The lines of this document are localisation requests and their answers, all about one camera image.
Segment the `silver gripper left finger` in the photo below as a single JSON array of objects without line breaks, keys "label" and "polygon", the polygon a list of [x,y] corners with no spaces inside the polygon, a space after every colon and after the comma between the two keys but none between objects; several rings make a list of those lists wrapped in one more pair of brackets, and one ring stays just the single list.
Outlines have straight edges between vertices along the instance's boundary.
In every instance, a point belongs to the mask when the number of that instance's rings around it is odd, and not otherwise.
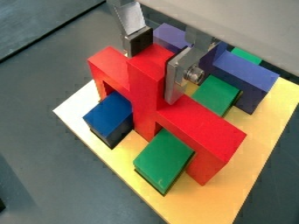
[{"label": "silver gripper left finger", "polygon": [[136,56],[153,43],[153,29],[145,25],[140,3],[135,0],[107,0],[120,30],[128,57]]}]

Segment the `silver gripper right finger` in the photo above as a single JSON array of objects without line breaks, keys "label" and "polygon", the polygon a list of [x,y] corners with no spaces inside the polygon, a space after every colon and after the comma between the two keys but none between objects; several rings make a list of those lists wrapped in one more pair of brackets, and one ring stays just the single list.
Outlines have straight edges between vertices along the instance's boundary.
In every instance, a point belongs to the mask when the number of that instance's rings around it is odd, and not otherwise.
[{"label": "silver gripper right finger", "polygon": [[218,40],[191,26],[185,27],[185,46],[165,62],[164,100],[173,104],[183,96],[187,82],[199,84],[204,70],[199,67],[201,57],[216,46]]}]

